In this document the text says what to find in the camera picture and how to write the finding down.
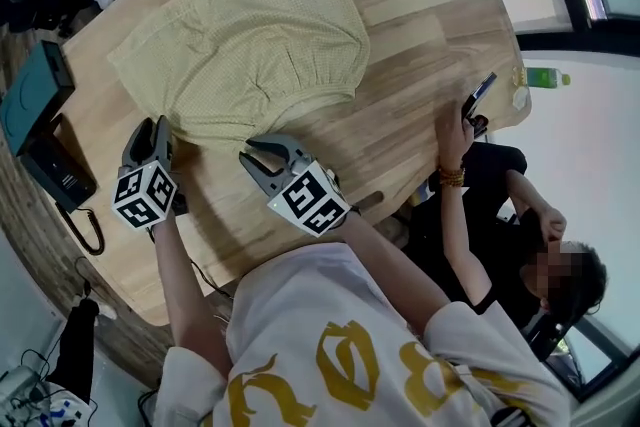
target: black hair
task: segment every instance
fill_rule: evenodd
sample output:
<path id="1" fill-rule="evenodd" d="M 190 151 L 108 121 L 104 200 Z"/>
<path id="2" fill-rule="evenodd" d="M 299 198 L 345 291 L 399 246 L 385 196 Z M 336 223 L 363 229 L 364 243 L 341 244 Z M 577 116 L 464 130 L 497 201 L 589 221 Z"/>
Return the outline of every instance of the black hair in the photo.
<path id="1" fill-rule="evenodd" d="M 589 310 L 595 313 L 607 288 L 607 268 L 596 250 L 582 242 L 575 245 L 580 251 L 573 253 L 571 273 L 558 278 L 547 299 L 551 314 L 562 324 L 577 322 Z"/>

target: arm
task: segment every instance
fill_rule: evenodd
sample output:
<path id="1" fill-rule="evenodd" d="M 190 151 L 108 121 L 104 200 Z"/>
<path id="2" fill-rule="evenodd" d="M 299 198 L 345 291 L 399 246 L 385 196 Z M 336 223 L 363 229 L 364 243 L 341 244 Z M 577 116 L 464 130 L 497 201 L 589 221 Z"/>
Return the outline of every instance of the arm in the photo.
<path id="1" fill-rule="evenodd" d="M 460 106 L 450 105 L 436 122 L 440 166 L 459 170 L 462 157 L 473 144 L 473 127 L 460 115 Z M 469 251 L 467 220 L 460 187 L 442 186 L 442 245 L 458 281 L 469 301 L 479 304 L 491 290 L 491 279 L 480 260 Z"/>
<path id="2" fill-rule="evenodd" d="M 202 356 L 226 378 L 232 366 L 227 345 L 193 273 L 173 212 L 156 225 L 154 236 L 175 344 Z"/>
<path id="3" fill-rule="evenodd" d="M 449 299 L 433 280 L 358 214 L 350 212 L 339 235 L 393 307 L 419 333 Z"/>
<path id="4" fill-rule="evenodd" d="M 540 219 L 540 231 L 545 242 L 562 240 L 567 220 L 547 203 L 529 180 L 513 169 L 507 171 L 507 192 L 518 217 L 522 217 L 529 207 L 535 211 Z"/>

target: white cube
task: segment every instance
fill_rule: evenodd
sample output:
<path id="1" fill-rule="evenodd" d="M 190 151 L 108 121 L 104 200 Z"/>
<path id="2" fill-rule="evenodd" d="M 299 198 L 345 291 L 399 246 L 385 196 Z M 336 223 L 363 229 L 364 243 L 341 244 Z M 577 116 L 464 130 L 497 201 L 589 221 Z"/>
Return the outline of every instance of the white cube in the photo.
<path id="1" fill-rule="evenodd" d="M 149 228 L 167 218 L 177 189 L 169 173 L 152 162 L 118 179 L 111 210 L 134 230 Z"/>
<path id="2" fill-rule="evenodd" d="M 333 177 L 315 160 L 269 201 L 269 208 L 301 230 L 319 237 L 350 207 Z"/>

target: tabletop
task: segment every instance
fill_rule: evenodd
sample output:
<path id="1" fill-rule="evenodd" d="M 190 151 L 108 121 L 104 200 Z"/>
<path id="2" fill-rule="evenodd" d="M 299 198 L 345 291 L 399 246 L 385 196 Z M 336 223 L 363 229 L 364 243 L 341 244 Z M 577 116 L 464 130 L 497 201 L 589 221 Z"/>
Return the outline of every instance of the tabletop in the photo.
<path id="1" fill-rule="evenodd" d="M 167 313 L 153 243 L 110 208 L 122 150 L 144 115 L 107 55 L 168 1 L 116 0 L 63 48 L 76 91 L 62 112 L 76 157 L 98 184 L 84 206 L 95 211 L 106 240 L 102 255 L 87 257 L 154 325 L 166 324 Z M 512 105 L 512 71 L 522 61 L 501 0 L 354 2 L 371 41 L 355 100 L 308 113 L 282 131 L 337 173 L 352 204 L 377 194 L 381 201 L 364 212 L 375 223 L 399 208 L 435 169 L 433 120 L 444 103 L 464 99 L 493 71 L 498 79 L 478 111 L 490 119 L 490 129 L 519 123 L 531 105 L 530 100 L 521 110 Z M 178 218 L 185 246 L 219 285 L 287 250 L 322 240 L 273 214 L 236 156 L 178 141 L 173 170 L 181 174 L 189 203 L 189 214 Z M 84 234 L 92 240 L 90 228 Z"/>

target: plastic bottle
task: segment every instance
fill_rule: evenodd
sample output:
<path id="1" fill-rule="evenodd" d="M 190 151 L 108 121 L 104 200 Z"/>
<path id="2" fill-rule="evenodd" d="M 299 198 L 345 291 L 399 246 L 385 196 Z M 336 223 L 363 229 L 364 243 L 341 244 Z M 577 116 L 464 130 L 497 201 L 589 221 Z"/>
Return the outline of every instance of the plastic bottle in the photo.
<path id="1" fill-rule="evenodd" d="M 526 85 L 556 89 L 558 86 L 571 84 L 571 77 L 561 73 L 557 68 L 525 68 Z"/>

